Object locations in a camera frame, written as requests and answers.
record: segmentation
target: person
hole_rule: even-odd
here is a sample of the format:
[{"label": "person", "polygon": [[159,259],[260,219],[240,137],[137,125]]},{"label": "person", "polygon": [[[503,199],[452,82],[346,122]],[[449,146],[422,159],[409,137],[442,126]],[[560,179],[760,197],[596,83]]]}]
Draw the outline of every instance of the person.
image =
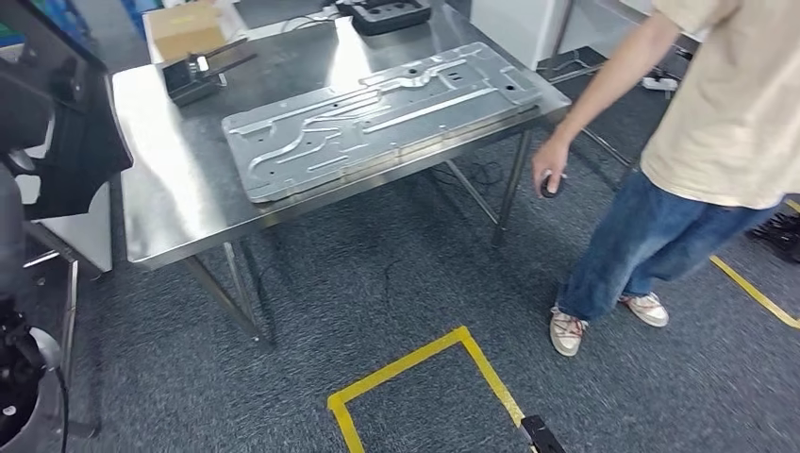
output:
[{"label": "person", "polygon": [[707,30],[679,93],[559,291],[550,323],[573,356],[618,304],[667,325],[653,281],[684,276],[800,192],[797,0],[656,0],[533,157],[534,184],[558,190],[570,143],[632,89],[681,32]]}]

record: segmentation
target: yellow floor tape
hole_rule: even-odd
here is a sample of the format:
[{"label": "yellow floor tape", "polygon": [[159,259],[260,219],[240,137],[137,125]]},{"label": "yellow floor tape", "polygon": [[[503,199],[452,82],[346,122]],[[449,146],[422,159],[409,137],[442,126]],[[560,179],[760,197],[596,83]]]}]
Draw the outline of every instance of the yellow floor tape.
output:
[{"label": "yellow floor tape", "polygon": [[733,279],[739,286],[742,287],[751,297],[756,299],[759,304],[764,306],[765,309],[769,310],[774,314],[778,319],[786,323],[788,326],[794,328],[800,328],[800,320],[794,319],[791,315],[783,311],[778,305],[775,304],[769,297],[764,295],[761,291],[759,291],[755,286],[753,286],[749,281],[745,280],[744,277],[740,276],[736,271],[734,271],[730,266],[725,264],[724,261],[720,260],[720,257],[712,256],[711,262],[717,265],[720,269],[723,270],[729,277]]},{"label": "yellow floor tape", "polygon": [[475,342],[475,339],[470,334],[467,327],[459,327],[447,335],[444,335],[439,340],[426,344],[407,356],[384,366],[368,377],[328,397],[327,406],[333,412],[334,417],[336,417],[337,423],[339,423],[344,442],[347,444],[350,453],[364,453],[364,445],[361,443],[361,439],[356,432],[356,425],[353,423],[353,417],[350,415],[345,405],[353,400],[353,398],[369,392],[373,388],[396,377],[414,365],[418,365],[436,354],[439,354],[444,349],[458,343],[463,344],[470,357],[473,358],[481,375],[483,375],[483,378],[489,383],[494,394],[497,395],[508,411],[508,415],[511,416],[514,425],[516,425],[517,428],[520,426],[522,419],[525,418],[522,410],[517,405],[517,402],[514,401],[511,393],[508,392],[506,385],[503,384],[503,381],[500,380],[500,377],[494,372],[494,368],[492,368],[486,356],[483,355],[483,351],[480,350],[480,347]]},{"label": "yellow floor tape", "polygon": [[793,210],[800,212],[800,203],[796,201],[786,200],[786,204],[789,205]]}]

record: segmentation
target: stainless steel table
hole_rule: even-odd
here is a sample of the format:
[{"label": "stainless steel table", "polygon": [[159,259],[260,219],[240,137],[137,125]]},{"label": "stainless steel table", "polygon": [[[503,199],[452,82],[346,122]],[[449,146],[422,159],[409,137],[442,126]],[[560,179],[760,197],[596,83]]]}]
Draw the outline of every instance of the stainless steel table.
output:
[{"label": "stainless steel table", "polygon": [[[214,96],[178,109],[164,89],[157,65],[113,77],[114,109],[125,142],[134,156],[123,172],[127,257],[148,269],[182,260],[218,303],[254,340],[247,291],[237,269],[231,242],[304,212],[447,162],[456,177],[496,224],[495,243],[506,228],[511,204],[532,147],[529,128],[545,115],[561,115],[569,99],[527,70],[442,1],[434,1],[428,24],[386,35],[362,38],[349,19],[251,41],[259,54],[227,74],[227,87]],[[224,117],[325,86],[356,86],[372,72],[470,42],[485,42],[520,69],[544,94],[538,109],[443,143],[377,164],[359,173],[272,203],[254,205],[244,193],[221,128]],[[480,197],[450,159],[521,134],[514,167],[499,214]],[[241,304],[236,304],[196,255],[224,246]]]}]

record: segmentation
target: man's right hand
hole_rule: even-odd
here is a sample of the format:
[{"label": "man's right hand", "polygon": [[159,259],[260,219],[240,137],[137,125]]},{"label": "man's right hand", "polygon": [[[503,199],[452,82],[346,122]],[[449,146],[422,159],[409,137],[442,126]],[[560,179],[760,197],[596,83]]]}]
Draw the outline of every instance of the man's right hand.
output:
[{"label": "man's right hand", "polygon": [[551,137],[533,155],[533,187],[536,189],[536,195],[539,198],[544,196],[542,195],[542,183],[548,176],[550,176],[550,181],[547,184],[547,191],[550,193],[558,192],[561,177],[567,167],[569,153],[569,143]]}]

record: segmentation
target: cardboard box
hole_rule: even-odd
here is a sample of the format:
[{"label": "cardboard box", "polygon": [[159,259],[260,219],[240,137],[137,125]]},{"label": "cardboard box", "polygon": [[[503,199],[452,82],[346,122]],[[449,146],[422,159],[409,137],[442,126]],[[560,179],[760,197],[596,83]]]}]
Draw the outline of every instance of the cardboard box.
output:
[{"label": "cardboard box", "polygon": [[148,13],[150,32],[165,61],[184,59],[225,45],[219,11],[205,1]]}]

